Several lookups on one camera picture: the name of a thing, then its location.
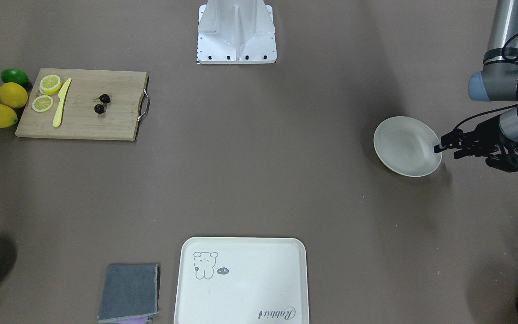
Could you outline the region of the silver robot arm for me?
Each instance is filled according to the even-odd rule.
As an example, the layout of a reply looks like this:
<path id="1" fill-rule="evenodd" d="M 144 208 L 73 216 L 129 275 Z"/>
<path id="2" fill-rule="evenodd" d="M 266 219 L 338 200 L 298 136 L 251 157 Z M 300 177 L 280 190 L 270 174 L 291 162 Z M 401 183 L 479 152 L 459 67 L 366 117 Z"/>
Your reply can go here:
<path id="1" fill-rule="evenodd" d="M 518 171 L 518 0 L 496 4 L 483 67 L 468 86 L 474 101 L 512 101 L 497 115 L 464 132 L 456 125 L 440 138 L 434 153 L 453 150 L 454 158 L 483 157 L 489 167 Z"/>

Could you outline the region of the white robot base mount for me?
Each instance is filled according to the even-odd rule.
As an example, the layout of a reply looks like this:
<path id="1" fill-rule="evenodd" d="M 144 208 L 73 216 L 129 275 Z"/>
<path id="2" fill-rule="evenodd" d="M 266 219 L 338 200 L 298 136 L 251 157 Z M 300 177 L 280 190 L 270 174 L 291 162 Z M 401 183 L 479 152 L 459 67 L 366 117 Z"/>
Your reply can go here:
<path id="1" fill-rule="evenodd" d="M 198 13 L 198 64 L 277 61 L 273 8 L 263 0 L 209 0 Z"/>

